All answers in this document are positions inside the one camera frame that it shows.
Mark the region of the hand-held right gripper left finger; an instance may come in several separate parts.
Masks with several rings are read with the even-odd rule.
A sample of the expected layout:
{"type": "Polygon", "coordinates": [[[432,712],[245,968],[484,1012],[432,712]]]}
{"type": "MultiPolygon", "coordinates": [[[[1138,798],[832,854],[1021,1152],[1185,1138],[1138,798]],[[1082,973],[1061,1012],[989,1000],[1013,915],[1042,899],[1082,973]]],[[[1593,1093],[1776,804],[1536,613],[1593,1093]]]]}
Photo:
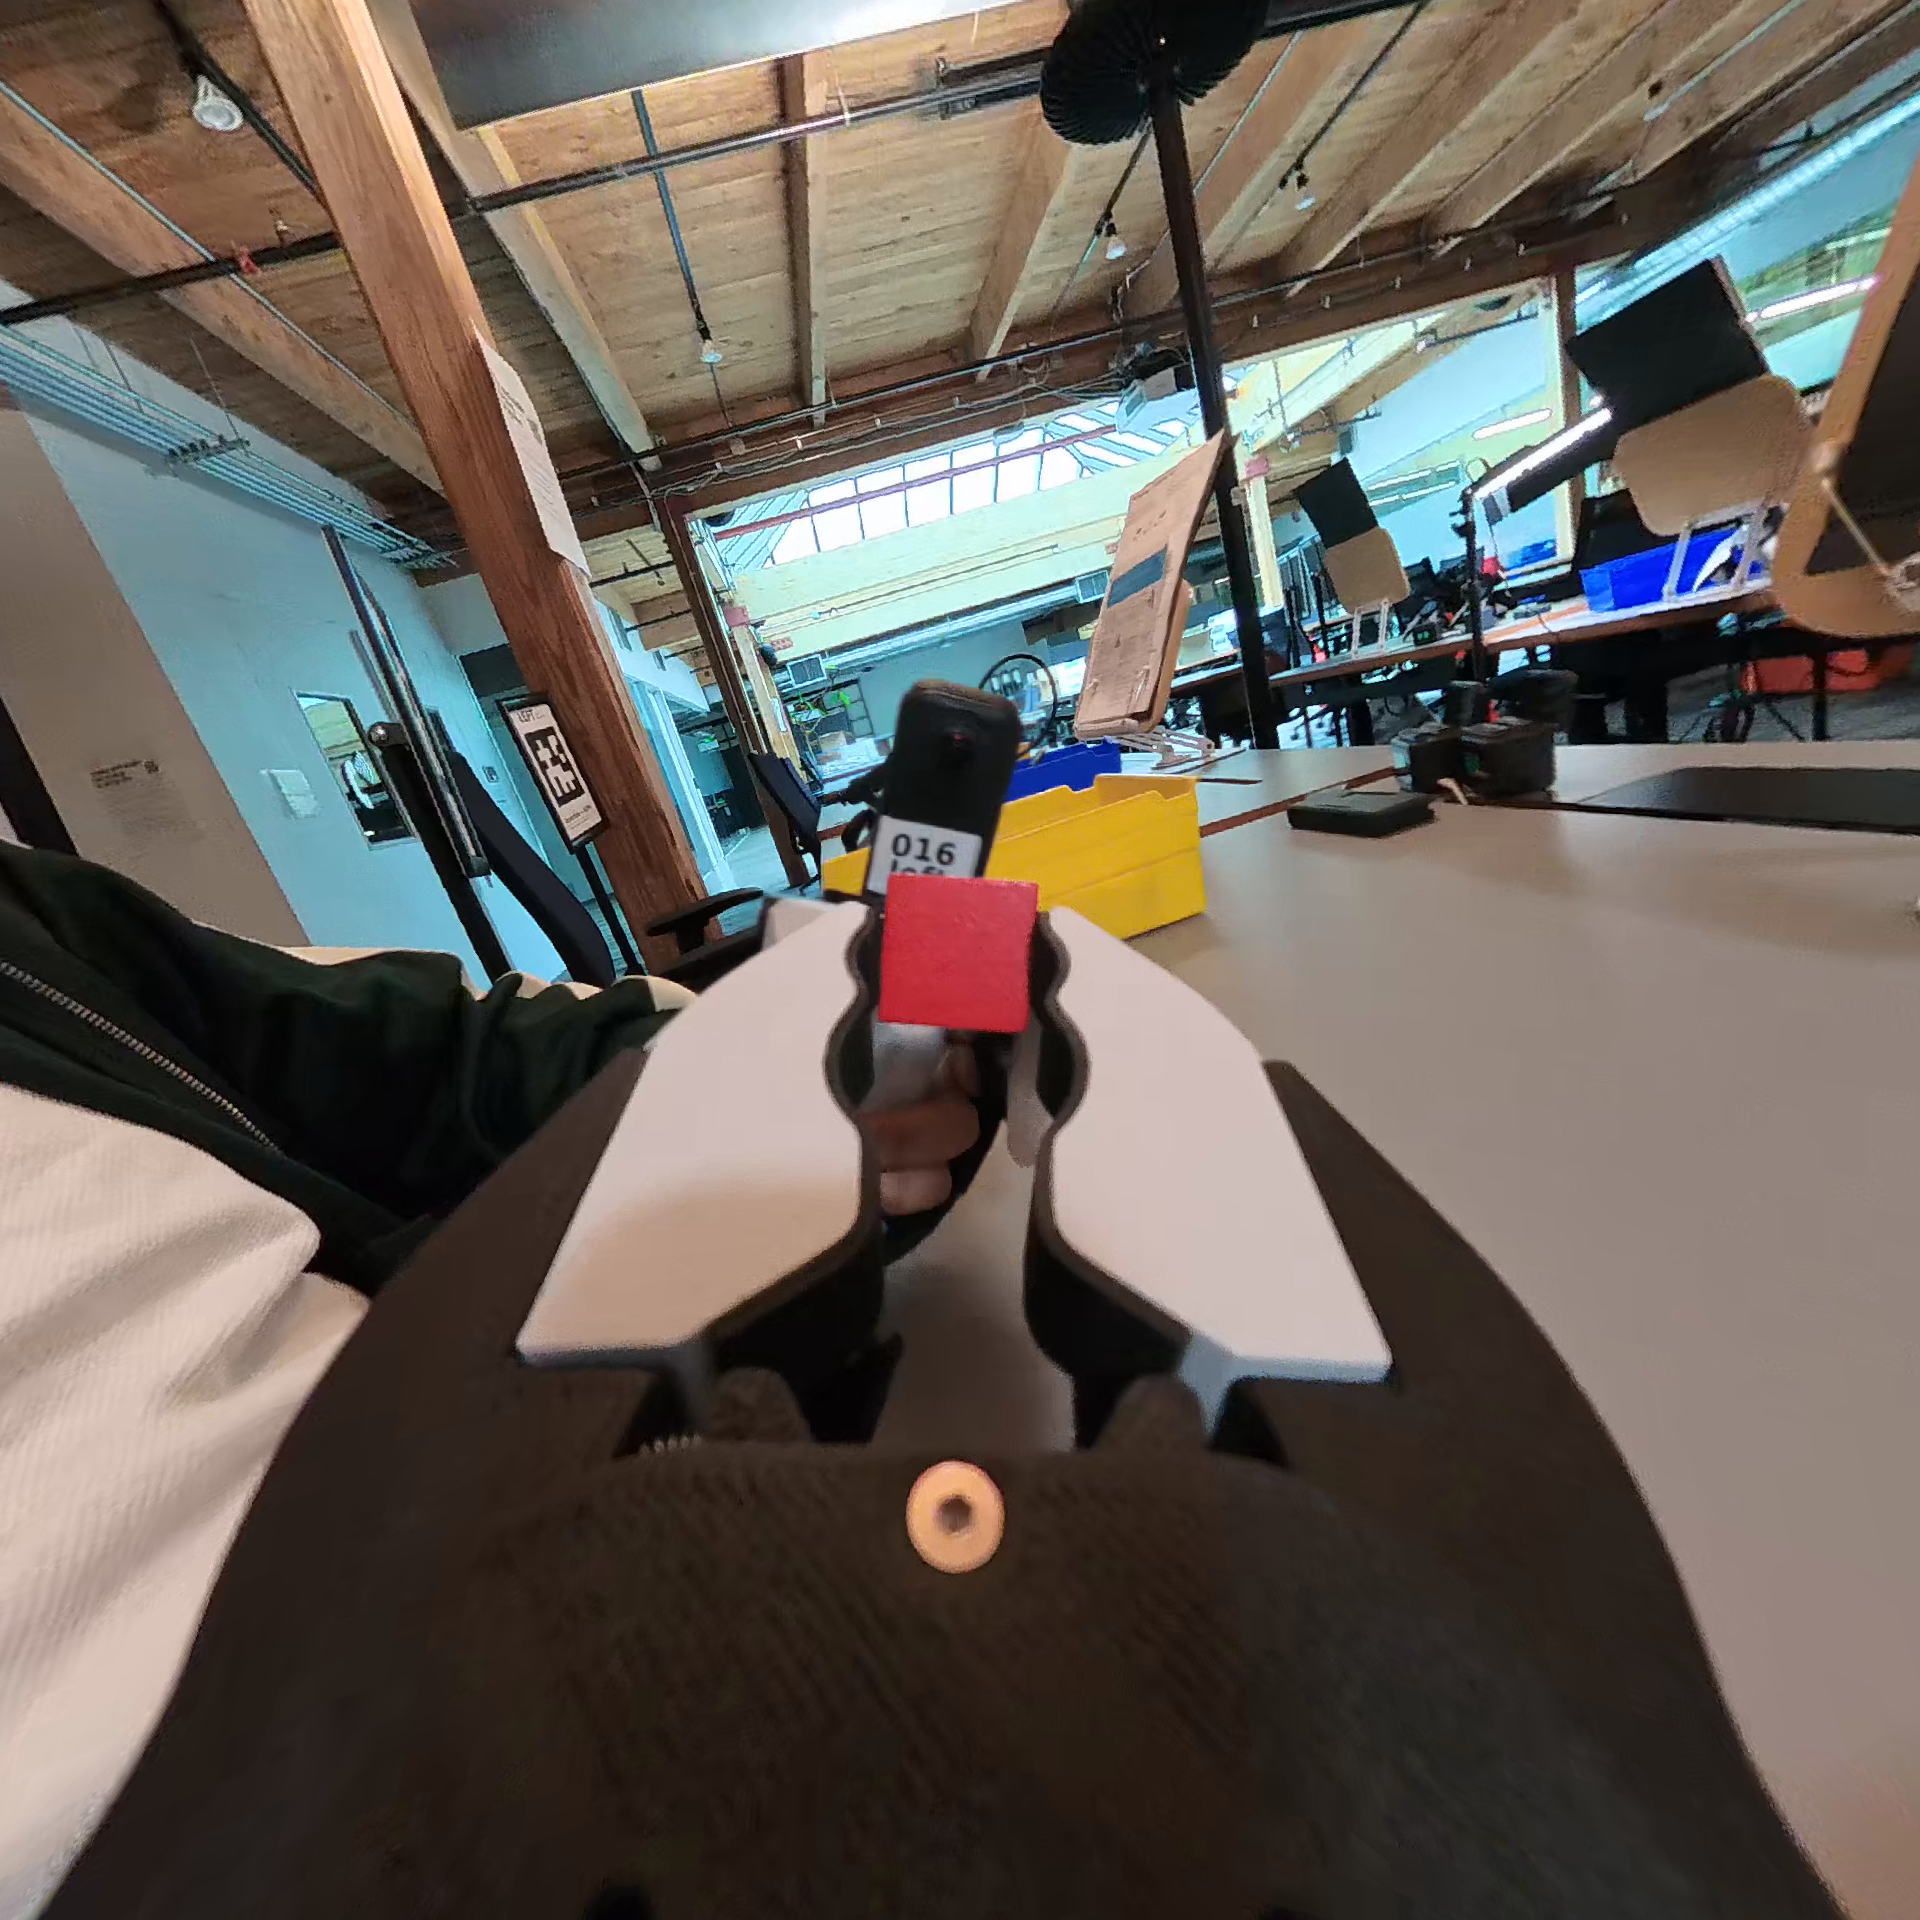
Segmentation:
{"type": "Polygon", "coordinates": [[[857,1115],[874,932],[860,906],[847,965],[760,952],[675,1016],[520,1326],[522,1364],[635,1369],[697,1421],[762,1372],[828,1445],[875,1438],[900,1344],[880,1333],[880,1172],[857,1115]]]}

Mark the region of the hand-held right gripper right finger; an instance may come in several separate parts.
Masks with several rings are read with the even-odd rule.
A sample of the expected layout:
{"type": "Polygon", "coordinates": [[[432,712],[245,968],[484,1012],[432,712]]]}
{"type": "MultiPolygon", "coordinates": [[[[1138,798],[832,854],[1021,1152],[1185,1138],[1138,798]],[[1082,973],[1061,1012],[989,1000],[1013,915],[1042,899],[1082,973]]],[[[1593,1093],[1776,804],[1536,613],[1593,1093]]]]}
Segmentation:
{"type": "Polygon", "coordinates": [[[1377,1309],[1276,1078],[1209,1000],[1041,915],[1025,1028],[1025,1323],[1096,1442],[1169,1377],[1213,1434],[1245,1384],[1383,1386],[1377,1309]]]}

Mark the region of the small red cube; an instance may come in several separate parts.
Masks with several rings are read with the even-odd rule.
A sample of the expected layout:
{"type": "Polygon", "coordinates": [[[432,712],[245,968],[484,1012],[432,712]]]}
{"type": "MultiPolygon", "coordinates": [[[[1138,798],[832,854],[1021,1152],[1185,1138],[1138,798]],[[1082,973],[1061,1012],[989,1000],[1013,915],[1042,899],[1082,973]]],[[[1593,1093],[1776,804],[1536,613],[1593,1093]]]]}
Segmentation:
{"type": "Polygon", "coordinates": [[[1013,1037],[1028,1022],[1034,880],[897,876],[880,915],[883,1024],[1013,1037]]]}

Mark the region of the yellow plastic bin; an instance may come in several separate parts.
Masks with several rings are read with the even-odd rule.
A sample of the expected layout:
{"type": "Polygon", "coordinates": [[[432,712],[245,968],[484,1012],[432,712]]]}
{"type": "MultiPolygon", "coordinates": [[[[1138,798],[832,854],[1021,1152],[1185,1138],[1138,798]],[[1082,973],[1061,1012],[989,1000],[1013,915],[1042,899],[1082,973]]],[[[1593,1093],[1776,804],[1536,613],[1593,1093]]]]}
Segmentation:
{"type": "Polygon", "coordinates": [[[904,876],[962,880],[1130,941],[1205,912],[1199,826],[1185,774],[1098,774],[1088,789],[1056,784],[1008,804],[976,779],[943,796],[924,782],[880,806],[865,850],[824,865],[824,894],[880,902],[904,876]]]}

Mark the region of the person's left forearm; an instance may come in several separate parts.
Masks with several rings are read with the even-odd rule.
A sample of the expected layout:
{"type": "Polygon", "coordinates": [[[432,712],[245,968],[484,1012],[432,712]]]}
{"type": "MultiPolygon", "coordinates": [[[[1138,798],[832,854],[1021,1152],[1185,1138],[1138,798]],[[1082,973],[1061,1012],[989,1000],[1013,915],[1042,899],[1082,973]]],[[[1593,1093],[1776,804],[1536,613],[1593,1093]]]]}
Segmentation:
{"type": "Polygon", "coordinates": [[[432,952],[274,948],[276,1124],[290,1158],[346,1188],[368,1222],[323,1228],[317,1272],[376,1294],[419,1241],[625,1051],[647,1050],[693,989],[473,992],[432,952]]]}

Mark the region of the black desk mat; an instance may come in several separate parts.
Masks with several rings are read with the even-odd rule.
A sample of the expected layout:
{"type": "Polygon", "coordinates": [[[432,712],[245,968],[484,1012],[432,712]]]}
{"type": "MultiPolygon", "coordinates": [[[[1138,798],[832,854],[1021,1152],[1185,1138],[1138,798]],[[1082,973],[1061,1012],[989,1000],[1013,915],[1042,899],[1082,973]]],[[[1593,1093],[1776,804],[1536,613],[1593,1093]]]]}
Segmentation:
{"type": "Polygon", "coordinates": [[[1699,763],[1552,803],[1704,826],[1917,835],[1917,773],[1897,766],[1699,763]]]}

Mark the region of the person's left hand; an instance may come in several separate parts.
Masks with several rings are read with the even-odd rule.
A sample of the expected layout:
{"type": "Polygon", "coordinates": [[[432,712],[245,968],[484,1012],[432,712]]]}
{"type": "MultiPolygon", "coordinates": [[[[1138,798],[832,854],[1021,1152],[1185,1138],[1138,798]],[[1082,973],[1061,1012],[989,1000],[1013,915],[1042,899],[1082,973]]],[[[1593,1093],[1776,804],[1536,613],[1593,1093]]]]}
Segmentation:
{"type": "Polygon", "coordinates": [[[879,1163],[880,1212],[914,1218],[953,1200],[955,1166],[980,1141],[971,1040],[899,1051],[863,1105],[860,1128],[879,1163]]]}

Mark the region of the framed marker poster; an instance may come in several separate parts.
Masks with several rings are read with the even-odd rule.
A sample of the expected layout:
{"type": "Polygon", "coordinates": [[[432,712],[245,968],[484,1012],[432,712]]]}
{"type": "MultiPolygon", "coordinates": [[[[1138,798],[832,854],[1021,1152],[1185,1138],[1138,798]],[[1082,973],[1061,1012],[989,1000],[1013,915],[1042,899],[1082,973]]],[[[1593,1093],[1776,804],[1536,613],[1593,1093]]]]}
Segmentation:
{"type": "Polygon", "coordinates": [[[500,718],[568,853],[589,849],[609,827],[609,817],[571,749],[559,708],[529,693],[504,701],[500,718]]]}

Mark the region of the black framed display panel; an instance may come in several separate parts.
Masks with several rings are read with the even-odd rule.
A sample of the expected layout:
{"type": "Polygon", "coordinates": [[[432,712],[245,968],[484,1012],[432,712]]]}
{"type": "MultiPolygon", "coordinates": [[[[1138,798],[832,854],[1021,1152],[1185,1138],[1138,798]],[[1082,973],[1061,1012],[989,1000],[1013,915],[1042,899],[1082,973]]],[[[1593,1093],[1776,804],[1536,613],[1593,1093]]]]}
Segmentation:
{"type": "Polygon", "coordinates": [[[419,697],[393,627],[349,563],[338,528],[323,523],[323,540],[352,606],[371,678],[391,708],[391,720],[376,722],[368,734],[376,757],[480,970],[487,981],[500,981],[513,971],[513,961],[477,892],[491,867],[456,782],[458,769],[419,697]]]}

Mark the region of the black metal pole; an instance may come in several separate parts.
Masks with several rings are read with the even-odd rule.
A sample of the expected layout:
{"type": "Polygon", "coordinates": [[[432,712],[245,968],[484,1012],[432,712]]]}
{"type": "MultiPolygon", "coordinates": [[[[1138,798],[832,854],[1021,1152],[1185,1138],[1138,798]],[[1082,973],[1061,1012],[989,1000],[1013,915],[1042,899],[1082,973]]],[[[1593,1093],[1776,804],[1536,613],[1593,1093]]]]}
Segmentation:
{"type": "Polygon", "coordinates": [[[1194,387],[1208,436],[1220,442],[1213,499],[1236,614],[1242,688],[1255,745],[1276,749],[1276,693],[1245,513],[1234,497],[1227,397],[1185,131],[1185,109],[1234,72],[1252,50],[1261,22],[1259,2],[1071,4],[1042,62],[1041,105],[1047,129],[1075,148],[1112,146],[1144,129],[1155,138],[1194,387]]]}

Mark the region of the cardboard backed board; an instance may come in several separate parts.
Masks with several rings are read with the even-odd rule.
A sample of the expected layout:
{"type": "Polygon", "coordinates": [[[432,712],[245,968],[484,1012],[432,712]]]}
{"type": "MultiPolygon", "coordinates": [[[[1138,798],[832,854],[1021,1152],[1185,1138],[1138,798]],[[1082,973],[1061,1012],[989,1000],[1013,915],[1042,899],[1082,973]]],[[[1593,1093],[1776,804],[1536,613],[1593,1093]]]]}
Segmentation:
{"type": "Polygon", "coordinates": [[[1657,537],[1786,506],[1813,425],[1769,371],[1712,257],[1584,326],[1569,347],[1617,436],[1612,469],[1657,537]]]}
{"type": "Polygon", "coordinates": [[[1403,602],[1408,576],[1401,554],[1349,460],[1300,483],[1296,500],[1324,549],[1324,570],[1340,606],[1365,613],[1403,602]]]}

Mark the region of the white paper notice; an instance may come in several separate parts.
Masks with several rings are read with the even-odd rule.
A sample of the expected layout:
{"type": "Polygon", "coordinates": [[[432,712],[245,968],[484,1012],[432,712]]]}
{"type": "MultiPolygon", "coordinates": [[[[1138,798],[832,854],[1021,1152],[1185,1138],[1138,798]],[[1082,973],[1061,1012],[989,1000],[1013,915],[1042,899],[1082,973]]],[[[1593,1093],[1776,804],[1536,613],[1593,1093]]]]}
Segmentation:
{"type": "Polygon", "coordinates": [[[559,561],[568,563],[585,585],[589,581],[589,564],[563,492],[560,474],[549,452],[532,395],[513,364],[484,337],[476,334],[473,344],[491,379],[496,408],[507,430],[524,484],[532,499],[545,545],[559,561]]]}

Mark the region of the wooden pillar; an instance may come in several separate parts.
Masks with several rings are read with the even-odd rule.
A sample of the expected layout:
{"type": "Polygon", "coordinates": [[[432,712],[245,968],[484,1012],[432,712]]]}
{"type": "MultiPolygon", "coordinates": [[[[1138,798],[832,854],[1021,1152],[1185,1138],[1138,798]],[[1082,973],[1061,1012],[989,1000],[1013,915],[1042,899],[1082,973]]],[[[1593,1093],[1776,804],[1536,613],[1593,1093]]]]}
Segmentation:
{"type": "Polygon", "coordinates": [[[484,308],[368,4],[248,2],[333,232],[413,413],[529,690],[556,708],[609,818],[609,884],[652,970],[649,937],[706,896],[691,841],[585,570],[556,547],[560,483],[509,408],[484,308]]]}

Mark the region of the person's dark green jacket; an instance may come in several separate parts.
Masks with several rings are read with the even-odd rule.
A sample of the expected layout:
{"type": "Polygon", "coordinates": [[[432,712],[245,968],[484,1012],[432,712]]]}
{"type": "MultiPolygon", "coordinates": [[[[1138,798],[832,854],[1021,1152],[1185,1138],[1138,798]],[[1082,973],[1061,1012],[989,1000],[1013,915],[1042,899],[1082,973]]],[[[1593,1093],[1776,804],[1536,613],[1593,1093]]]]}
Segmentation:
{"type": "Polygon", "coordinates": [[[5,1082],[282,1192],[444,1208],[529,1133],[489,1082],[504,1000],[447,956],[311,963],[85,859],[5,846],[5,1082]]]}

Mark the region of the black board with wooden back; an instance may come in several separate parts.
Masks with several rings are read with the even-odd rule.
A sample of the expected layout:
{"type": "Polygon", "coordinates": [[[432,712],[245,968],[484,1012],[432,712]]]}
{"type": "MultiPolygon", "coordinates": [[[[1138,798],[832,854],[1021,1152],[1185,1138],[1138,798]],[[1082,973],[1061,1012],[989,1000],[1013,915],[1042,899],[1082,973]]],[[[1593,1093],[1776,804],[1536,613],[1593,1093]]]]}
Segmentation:
{"type": "Polygon", "coordinates": [[[1807,633],[1917,636],[1917,176],[1794,480],[1772,595],[1807,633]]]}

